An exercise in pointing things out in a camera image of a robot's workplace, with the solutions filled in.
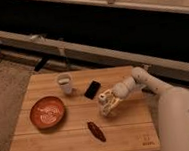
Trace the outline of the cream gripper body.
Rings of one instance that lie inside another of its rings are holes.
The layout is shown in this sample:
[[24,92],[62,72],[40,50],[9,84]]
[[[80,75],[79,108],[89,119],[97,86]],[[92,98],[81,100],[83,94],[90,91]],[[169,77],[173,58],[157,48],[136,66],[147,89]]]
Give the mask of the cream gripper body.
[[98,102],[100,104],[100,112],[104,116],[108,116],[110,112],[117,107],[122,100],[117,98],[112,90],[105,90],[98,96]]

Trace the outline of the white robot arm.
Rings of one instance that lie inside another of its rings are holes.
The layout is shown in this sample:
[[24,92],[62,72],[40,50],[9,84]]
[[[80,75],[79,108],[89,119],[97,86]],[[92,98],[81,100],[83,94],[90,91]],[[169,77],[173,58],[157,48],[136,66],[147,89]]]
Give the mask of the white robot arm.
[[159,97],[160,151],[189,151],[189,90],[161,81],[143,68],[134,67],[130,77],[100,93],[98,102],[102,115],[108,116],[142,85]]

